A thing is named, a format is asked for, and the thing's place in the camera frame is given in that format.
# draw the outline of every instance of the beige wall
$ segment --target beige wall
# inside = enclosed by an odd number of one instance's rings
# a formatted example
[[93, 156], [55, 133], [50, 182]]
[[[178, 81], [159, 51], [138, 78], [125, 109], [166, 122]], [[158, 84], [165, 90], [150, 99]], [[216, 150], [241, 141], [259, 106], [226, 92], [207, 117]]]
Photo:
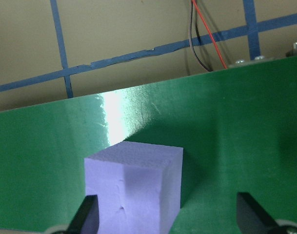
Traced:
[[[297, 0], [255, 0], [257, 20], [297, 13]], [[212, 31], [245, 25], [242, 0], [203, 0]], [[58, 0], [69, 66], [90, 64], [187, 39], [187, 0]], [[207, 34], [198, 22], [201, 34]], [[284, 57], [297, 41], [297, 25], [260, 33], [267, 57]], [[228, 64], [249, 59], [247, 37], [219, 46]], [[222, 69], [212, 45], [197, 48]], [[47, 0], [0, 1], [0, 85], [61, 69]], [[190, 49], [138, 59], [71, 76], [75, 96], [202, 73]], [[0, 93], [0, 111], [67, 98], [63, 78]]]

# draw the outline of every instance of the blue tape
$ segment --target blue tape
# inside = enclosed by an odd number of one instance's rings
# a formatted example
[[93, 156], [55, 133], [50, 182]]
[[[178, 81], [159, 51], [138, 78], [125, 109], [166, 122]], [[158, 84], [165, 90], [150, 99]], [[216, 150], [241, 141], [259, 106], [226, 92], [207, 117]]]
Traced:
[[73, 98], [74, 97], [74, 93], [73, 93], [72, 87], [71, 87], [70, 76], [64, 76], [64, 80], [65, 80], [67, 97], [68, 98]]
[[258, 35], [258, 24], [255, 10], [254, 0], [243, 0], [245, 18], [248, 27], [248, 45], [250, 59], [253, 60], [256, 56], [261, 55], [259, 35]]
[[[267, 30], [277, 29], [277, 28], [291, 26], [295, 24], [297, 24], [297, 14], [266, 20], [263, 22], [259, 22], [257, 25], [258, 25], [259, 31], [264, 32]], [[248, 34], [248, 31], [249, 29], [247, 26], [240, 26], [230, 30], [213, 33], [213, 36], [216, 41], [223, 41], [223, 40], [245, 36]], [[206, 45], [210, 43], [212, 42], [210, 40], [209, 35], [201, 36], [200, 40], [198, 40], [198, 38], [193, 38], [193, 44], [195, 46]], [[32, 77], [32, 78], [28, 78], [20, 81], [15, 81], [12, 83], [0, 85], [0, 92], [21, 88], [24, 86], [37, 84], [45, 81], [50, 81], [53, 79], [58, 79], [60, 77], [66, 77], [66, 76], [70, 76], [78, 73], [96, 70], [96, 69], [114, 65], [120, 62], [127, 62], [127, 61], [140, 59], [148, 56], [168, 54], [188, 46], [189, 46], [188, 40], [178, 41], [167, 45], [158, 46], [153, 50], [142, 50], [142, 51], [130, 53], [127, 55], [95, 61], [95, 62], [92, 62], [91, 65], [79, 65], [71, 68], [66, 68], [60, 71], [51, 72], [41, 76], [36, 76], [36, 77]]]
[[297, 13], [289, 16], [283, 16], [276, 19], [270, 19], [258, 23], [259, 32], [265, 32], [272, 29], [287, 27], [297, 24]]
[[[51, 0], [51, 8], [52, 8], [52, 13], [53, 13], [55, 31], [56, 31], [56, 35], [57, 35], [57, 42], [59, 45], [60, 61], [61, 61], [61, 65], [62, 65], [63, 69], [66, 69], [66, 68], [68, 68], [67, 55], [66, 55], [64, 37], [62, 35], [61, 23], [60, 23], [60, 18], [59, 18], [59, 10], [57, 7], [56, 0]], [[70, 76], [65, 76], [64, 80], [65, 80], [67, 96], [68, 96], [68, 98], [73, 98], [74, 94], [73, 94], [73, 91], [71, 88]]]

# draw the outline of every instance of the green board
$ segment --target green board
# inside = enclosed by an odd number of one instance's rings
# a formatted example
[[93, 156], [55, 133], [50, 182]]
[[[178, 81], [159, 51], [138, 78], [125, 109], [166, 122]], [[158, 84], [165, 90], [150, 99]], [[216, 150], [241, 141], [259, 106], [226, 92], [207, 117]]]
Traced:
[[297, 222], [297, 57], [0, 113], [0, 228], [69, 223], [83, 159], [124, 139], [184, 147], [172, 234], [239, 233], [236, 193]]

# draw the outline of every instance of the foam block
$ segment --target foam block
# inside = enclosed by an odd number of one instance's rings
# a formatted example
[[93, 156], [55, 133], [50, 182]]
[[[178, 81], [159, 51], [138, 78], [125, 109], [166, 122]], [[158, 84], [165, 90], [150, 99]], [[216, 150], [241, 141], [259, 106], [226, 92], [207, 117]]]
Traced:
[[98, 234], [167, 234], [179, 213], [183, 148], [123, 141], [85, 158]]

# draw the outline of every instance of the wire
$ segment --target wire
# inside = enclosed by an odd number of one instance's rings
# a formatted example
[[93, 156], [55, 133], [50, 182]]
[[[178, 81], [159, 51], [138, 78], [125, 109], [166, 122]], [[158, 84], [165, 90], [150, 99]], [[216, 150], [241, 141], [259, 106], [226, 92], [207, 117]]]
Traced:
[[190, 1], [190, 16], [189, 16], [189, 27], [188, 27], [188, 40], [189, 40], [189, 45], [191, 47], [192, 53], [195, 56], [197, 62], [208, 72], [211, 72], [212, 70], [210, 70], [203, 62], [200, 61], [199, 57], [197, 56], [195, 49], [194, 49], [194, 45], [193, 45], [193, 41], [192, 41], [192, 23], [193, 23], [193, 3], [192, 1]]
[[196, 0], [192, 0], [192, 2], [193, 2], [194, 6], [195, 6], [195, 8], [196, 8], [196, 10], [197, 10], [197, 12], [198, 12], [198, 15], [200, 16], [200, 18], [201, 18], [201, 20], [202, 20], [204, 26], [206, 27], [206, 29], [207, 29], [207, 31], [208, 31], [208, 33], [209, 33], [209, 36], [210, 36], [210, 38], [211, 38], [211, 41], [212, 41], [213, 45], [215, 46], [215, 49], [216, 49], [217, 54], [218, 54], [218, 57], [220, 58], [223, 67], [224, 67], [225, 69], [227, 69], [226, 63], [224, 62], [224, 60], [223, 60], [223, 58], [222, 58], [222, 55], [221, 55], [221, 53], [220, 53], [220, 50], [218, 49], [218, 45], [217, 45], [215, 39], [214, 39], [213, 36], [212, 36], [212, 33], [211, 33], [211, 31], [210, 31], [210, 29], [209, 29], [209, 27], [208, 27], [208, 25], [207, 25], [207, 22], [206, 22], [205, 18], [203, 17], [202, 13], [200, 12], [200, 10], [199, 10], [199, 8], [198, 8], [198, 6], [197, 6]]

